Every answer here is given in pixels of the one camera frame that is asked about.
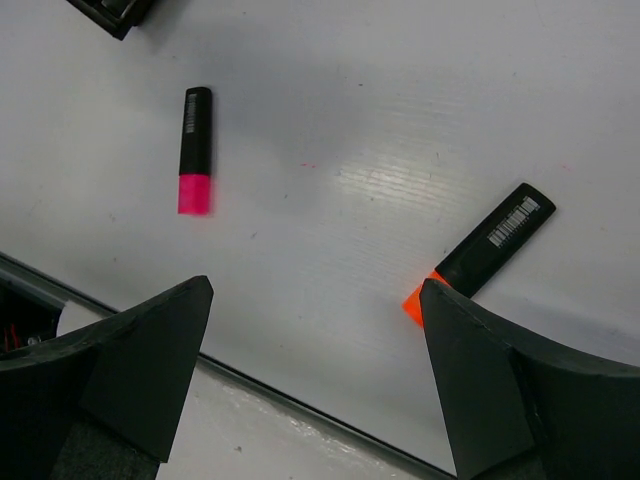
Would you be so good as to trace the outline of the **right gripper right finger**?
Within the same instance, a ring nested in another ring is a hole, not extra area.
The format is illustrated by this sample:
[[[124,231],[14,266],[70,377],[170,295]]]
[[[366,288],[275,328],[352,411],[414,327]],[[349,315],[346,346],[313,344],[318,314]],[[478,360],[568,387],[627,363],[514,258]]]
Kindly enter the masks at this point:
[[[460,479],[636,479],[639,369],[428,279],[423,329]]]

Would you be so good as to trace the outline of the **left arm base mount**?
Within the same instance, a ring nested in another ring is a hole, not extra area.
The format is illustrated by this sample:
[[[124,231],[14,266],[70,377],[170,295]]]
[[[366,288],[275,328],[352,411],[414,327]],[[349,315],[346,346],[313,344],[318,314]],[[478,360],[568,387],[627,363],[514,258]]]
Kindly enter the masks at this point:
[[[65,301],[38,274],[1,256],[1,353],[57,336]]]

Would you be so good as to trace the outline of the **black compartment tray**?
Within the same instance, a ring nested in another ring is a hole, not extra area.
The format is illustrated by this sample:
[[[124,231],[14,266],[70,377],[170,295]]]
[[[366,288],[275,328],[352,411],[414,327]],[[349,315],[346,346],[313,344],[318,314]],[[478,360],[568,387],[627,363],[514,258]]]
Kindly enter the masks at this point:
[[[85,17],[122,41],[153,9],[156,0],[68,0]]]

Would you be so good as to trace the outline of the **pink highlighter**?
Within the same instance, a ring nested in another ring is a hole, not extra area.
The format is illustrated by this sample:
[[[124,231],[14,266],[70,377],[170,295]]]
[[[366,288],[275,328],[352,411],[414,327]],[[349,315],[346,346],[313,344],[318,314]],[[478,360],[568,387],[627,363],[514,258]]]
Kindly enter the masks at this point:
[[[181,215],[206,216],[211,209],[213,92],[200,86],[185,92],[179,160]]]

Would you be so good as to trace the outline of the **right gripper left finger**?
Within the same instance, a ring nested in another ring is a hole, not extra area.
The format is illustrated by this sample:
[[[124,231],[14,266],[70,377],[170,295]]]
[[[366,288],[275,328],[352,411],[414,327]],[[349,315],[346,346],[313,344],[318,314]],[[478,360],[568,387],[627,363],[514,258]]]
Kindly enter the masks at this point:
[[[168,461],[214,292],[192,277],[1,354],[4,479],[153,479]]]

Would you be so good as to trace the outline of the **orange highlighter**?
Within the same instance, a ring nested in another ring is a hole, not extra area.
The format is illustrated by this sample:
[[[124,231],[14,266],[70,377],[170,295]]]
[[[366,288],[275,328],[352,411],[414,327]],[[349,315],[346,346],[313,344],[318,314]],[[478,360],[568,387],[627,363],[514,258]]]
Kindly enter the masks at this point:
[[[471,298],[556,211],[555,204],[522,183],[428,275]]]

